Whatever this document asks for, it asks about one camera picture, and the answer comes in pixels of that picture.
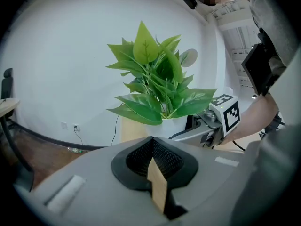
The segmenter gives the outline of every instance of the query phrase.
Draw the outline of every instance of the power cord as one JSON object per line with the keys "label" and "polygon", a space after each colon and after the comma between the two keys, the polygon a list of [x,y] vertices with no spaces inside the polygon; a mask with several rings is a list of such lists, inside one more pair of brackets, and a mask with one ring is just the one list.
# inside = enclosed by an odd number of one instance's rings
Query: power cord
{"label": "power cord", "polygon": [[237,146],[240,150],[246,151],[244,148],[242,148],[239,144],[237,144],[235,141],[232,141],[235,146]]}
{"label": "power cord", "polygon": [[115,136],[116,136],[116,127],[117,127],[117,121],[118,121],[118,118],[119,118],[119,115],[117,116],[117,119],[116,119],[116,123],[115,123],[115,133],[114,133],[114,137],[113,137],[113,140],[112,140],[111,145],[113,145],[113,141],[114,141]]}
{"label": "power cord", "polygon": [[76,133],[75,128],[77,128],[77,126],[74,126],[74,127],[73,127],[74,133],[79,137],[79,139],[80,139],[80,141],[81,141],[81,144],[84,145],[84,144],[83,144],[83,141],[82,141],[81,138],[80,138],[80,136]]}

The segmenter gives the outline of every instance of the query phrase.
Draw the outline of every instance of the white pot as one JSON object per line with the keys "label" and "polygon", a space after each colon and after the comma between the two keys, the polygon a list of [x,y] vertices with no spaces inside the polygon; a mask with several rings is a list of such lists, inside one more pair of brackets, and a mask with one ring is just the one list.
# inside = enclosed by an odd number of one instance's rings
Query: white pot
{"label": "white pot", "polygon": [[161,125],[145,125],[148,136],[169,138],[176,133],[185,130],[187,116],[180,118],[163,119]]}

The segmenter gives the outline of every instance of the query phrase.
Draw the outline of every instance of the black mesh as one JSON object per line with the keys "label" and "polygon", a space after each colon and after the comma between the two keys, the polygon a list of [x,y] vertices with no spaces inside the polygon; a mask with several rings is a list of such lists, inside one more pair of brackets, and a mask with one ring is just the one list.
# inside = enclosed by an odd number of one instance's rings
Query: black mesh
{"label": "black mesh", "polygon": [[165,179],[174,175],[184,165],[180,156],[155,140],[151,140],[127,156],[127,166],[136,174],[147,178],[147,171],[152,158],[154,158]]}

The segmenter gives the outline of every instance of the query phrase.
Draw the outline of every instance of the electrical outlet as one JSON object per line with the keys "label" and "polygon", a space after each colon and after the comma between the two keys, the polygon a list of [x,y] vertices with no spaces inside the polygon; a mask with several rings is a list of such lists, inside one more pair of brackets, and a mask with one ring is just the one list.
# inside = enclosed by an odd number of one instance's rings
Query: electrical outlet
{"label": "electrical outlet", "polygon": [[67,130],[68,129],[68,126],[67,126],[67,123],[66,122],[61,122],[61,126],[63,129]]}
{"label": "electrical outlet", "polygon": [[79,124],[73,124],[73,128],[74,128],[74,130],[76,130],[76,131],[80,131]]}

